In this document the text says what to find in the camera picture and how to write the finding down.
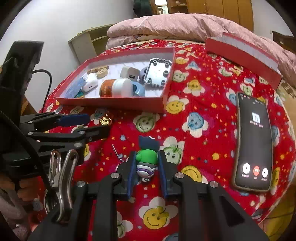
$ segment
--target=black cable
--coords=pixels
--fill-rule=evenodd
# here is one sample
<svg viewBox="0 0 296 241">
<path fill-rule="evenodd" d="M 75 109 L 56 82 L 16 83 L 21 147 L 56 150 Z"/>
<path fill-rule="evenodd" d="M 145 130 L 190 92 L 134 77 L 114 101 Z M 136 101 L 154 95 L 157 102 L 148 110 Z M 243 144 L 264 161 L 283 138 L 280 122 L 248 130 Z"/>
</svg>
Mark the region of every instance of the black cable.
<svg viewBox="0 0 296 241">
<path fill-rule="evenodd" d="M 50 88 L 52 86 L 52 75 L 51 75 L 51 73 L 49 71 L 47 71 L 45 69 L 37 69 L 37 70 L 34 70 L 32 72 L 32 74 L 39 73 L 39 72 L 47 73 L 49 75 L 49 86 L 48 86 L 48 90 L 47 90 L 47 93 L 46 93 L 46 96 L 45 96 L 45 99 L 44 99 L 44 102 L 43 102 L 43 106 L 42 106 L 42 109 L 41 109 L 41 112 L 43 113 L 43 110 L 44 110 L 44 107 L 45 107 L 45 102 L 47 100 L 47 97 L 48 97 L 49 92 L 50 92 Z"/>
<path fill-rule="evenodd" d="M 20 142 L 20 144 L 24 147 L 26 152 L 31 157 L 32 161 L 35 162 L 35 165 L 39 171 L 39 174 L 44 182 L 44 185 L 46 189 L 49 191 L 51 190 L 51 185 L 49 183 L 48 176 L 45 172 L 45 169 L 43 167 L 43 164 L 40 160 L 39 155 L 37 154 L 36 150 L 33 148 L 33 146 L 30 144 L 30 142 L 27 140 L 25 135 L 21 132 L 21 130 L 13 123 L 13 121 L 0 110 L 0 121 L 6 124 L 13 134 L 16 136 L 16 139 Z"/>
</svg>

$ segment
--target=green figurine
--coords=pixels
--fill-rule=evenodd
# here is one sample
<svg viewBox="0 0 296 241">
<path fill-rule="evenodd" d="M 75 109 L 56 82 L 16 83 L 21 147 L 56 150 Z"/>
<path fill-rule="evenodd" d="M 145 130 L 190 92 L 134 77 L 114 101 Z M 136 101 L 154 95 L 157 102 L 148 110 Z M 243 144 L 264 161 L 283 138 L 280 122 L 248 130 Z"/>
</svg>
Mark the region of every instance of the green figurine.
<svg viewBox="0 0 296 241">
<path fill-rule="evenodd" d="M 136 155 L 137 174 L 142 178 L 142 182 L 150 181 L 154 176 L 157 168 L 157 152 L 159 150 L 159 142 L 151 137 L 139 136 L 139 146 L 142 150 Z"/>
</svg>

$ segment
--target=wooden wardrobe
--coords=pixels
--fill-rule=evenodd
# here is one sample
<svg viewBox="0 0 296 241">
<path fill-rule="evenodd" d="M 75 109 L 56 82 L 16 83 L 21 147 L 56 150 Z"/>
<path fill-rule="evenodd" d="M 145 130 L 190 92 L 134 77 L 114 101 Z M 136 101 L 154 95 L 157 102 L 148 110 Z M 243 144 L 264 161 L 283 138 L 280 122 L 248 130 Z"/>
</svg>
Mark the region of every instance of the wooden wardrobe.
<svg viewBox="0 0 296 241">
<path fill-rule="evenodd" d="M 167 0 L 169 13 L 203 13 L 226 18 L 253 32 L 251 0 Z"/>
</svg>

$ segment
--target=pink blanket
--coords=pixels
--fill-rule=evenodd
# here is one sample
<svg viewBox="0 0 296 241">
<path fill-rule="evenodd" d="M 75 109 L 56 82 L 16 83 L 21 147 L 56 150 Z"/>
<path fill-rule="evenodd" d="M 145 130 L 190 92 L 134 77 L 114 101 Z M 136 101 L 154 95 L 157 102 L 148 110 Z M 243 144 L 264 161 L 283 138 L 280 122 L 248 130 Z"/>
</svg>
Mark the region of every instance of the pink blanket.
<svg viewBox="0 0 296 241">
<path fill-rule="evenodd" d="M 110 39 L 106 49 L 149 38 L 170 37 L 204 42 L 207 37 L 221 37 L 223 32 L 238 36 L 274 56 L 279 61 L 278 69 L 284 79 L 296 86 L 296 55 L 235 22 L 213 15 L 175 13 L 125 20 L 108 30 Z"/>
</svg>

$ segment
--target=wooden door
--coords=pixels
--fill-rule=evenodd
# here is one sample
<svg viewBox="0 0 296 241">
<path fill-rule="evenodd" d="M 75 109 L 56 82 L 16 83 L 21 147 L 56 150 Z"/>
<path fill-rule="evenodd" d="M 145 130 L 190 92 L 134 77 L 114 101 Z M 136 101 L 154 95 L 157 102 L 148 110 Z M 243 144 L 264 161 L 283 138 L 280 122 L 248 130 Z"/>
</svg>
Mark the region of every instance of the wooden door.
<svg viewBox="0 0 296 241">
<path fill-rule="evenodd" d="M 153 15 L 157 15 L 158 12 L 157 12 L 157 8 L 156 8 L 156 5 L 155 5 L 155 1 L 150 0 L 150 5 L 151 5 L 151 8 L 152 8 Z"/>
<path fill-rule="evenodd" d="M 163 9 L 161 7 L 157 8 L 157 14 L 163 14 Z"/>
</svg>

